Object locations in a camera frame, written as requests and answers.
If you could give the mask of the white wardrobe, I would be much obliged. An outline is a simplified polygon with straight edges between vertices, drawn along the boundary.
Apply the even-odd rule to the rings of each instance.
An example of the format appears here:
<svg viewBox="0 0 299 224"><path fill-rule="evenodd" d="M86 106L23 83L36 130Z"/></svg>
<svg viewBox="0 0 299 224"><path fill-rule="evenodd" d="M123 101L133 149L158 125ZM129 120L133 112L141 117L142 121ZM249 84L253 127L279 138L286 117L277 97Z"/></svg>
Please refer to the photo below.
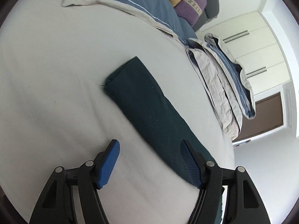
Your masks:
<svg viewBox="0 0 299 224"><path fill-rule="evenodd" d="M247 13L196 32L199 38L207 33L223 40L244 67L256 95L290 81L279 42L259 12Z"/></svg>

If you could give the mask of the folded beige blue duvet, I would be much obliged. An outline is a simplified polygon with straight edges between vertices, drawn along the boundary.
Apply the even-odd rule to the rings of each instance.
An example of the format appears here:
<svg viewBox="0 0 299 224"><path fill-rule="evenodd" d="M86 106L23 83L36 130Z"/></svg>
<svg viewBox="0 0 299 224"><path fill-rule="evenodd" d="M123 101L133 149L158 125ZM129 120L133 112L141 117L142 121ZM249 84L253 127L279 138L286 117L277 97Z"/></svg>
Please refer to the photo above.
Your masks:
<svg viewBox="0 0 299 224"><path fill-rule="evenodd" d="M218 36L190 38L188 57L210 100L224 133L235 140L243 119L254 119L256 106L252 86L244 67Z"/></svg>

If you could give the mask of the brown wooden door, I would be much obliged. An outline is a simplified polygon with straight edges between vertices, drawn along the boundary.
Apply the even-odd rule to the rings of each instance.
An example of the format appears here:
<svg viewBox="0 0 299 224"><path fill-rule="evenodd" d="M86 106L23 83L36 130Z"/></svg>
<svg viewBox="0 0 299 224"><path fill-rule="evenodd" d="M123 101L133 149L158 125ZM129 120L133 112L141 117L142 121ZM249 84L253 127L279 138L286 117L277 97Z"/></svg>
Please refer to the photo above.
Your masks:
<svg viewBox="0 0 299 224"><path fill-rule="evenodd" d="M233 142L238 142L283 126L281 94L276 93L256 103L254 119L243 117L242 130Z"/></svg>

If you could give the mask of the purple patterned cushion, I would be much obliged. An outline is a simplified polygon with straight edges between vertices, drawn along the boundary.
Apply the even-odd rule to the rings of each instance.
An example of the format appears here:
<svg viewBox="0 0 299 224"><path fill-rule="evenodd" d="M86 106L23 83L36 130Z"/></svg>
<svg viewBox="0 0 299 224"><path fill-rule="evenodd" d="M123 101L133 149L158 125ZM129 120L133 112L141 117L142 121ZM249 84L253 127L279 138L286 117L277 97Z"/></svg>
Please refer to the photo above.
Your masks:
<svg viewBox="0 0 299 224"><path fill-rule="evenodd" d="M182 17L193 27L203 14L206 6L207 0L181 0L174 9L178 17Z"/></svg>

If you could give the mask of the white bed sheet mattress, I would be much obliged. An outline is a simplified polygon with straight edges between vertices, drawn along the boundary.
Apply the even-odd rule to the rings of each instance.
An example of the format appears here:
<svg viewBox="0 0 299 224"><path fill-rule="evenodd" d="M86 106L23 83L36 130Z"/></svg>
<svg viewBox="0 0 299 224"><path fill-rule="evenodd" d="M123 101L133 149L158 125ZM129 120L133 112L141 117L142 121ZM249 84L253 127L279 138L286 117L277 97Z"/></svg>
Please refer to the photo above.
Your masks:
<svg viewBox="0 0 299 224"><path fill-rule="evenodd" d="M99 192L110 223L187 223L198 189L179 177L104 93L105 79L138 57L198 140L234 168L184 46L105 6L19 0L1 27L1 187L29 220L57 166L78 167L112 139L121 152Z"/></svg>

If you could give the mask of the dark green knit sweater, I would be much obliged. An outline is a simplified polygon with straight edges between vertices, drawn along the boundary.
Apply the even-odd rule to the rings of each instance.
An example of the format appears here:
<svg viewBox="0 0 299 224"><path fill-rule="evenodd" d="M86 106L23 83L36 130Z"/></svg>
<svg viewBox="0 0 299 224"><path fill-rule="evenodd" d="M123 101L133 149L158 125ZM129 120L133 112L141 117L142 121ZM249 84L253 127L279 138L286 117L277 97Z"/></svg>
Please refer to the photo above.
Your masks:
<svg viewBox="0 0 299 224"><path fill-rule="evenodd" d="M206 160L213 160L138 57L112 72L104 91L161 159L188 183L191 179L180 153L183 140Z"/></svg>

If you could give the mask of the blue pillow with beige border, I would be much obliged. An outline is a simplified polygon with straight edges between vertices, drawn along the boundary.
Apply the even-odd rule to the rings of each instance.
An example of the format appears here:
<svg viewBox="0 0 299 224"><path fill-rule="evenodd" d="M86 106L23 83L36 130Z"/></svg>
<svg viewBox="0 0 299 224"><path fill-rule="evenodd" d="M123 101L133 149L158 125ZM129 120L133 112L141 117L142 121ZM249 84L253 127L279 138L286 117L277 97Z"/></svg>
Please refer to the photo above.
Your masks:
<svg viewBox="0 0 299 224"><path fill-rule="evenodd" d="M189 23L177 15L169 0L64 0L63 7L101 4L133 15L185 46L197 36Z"/></svg>

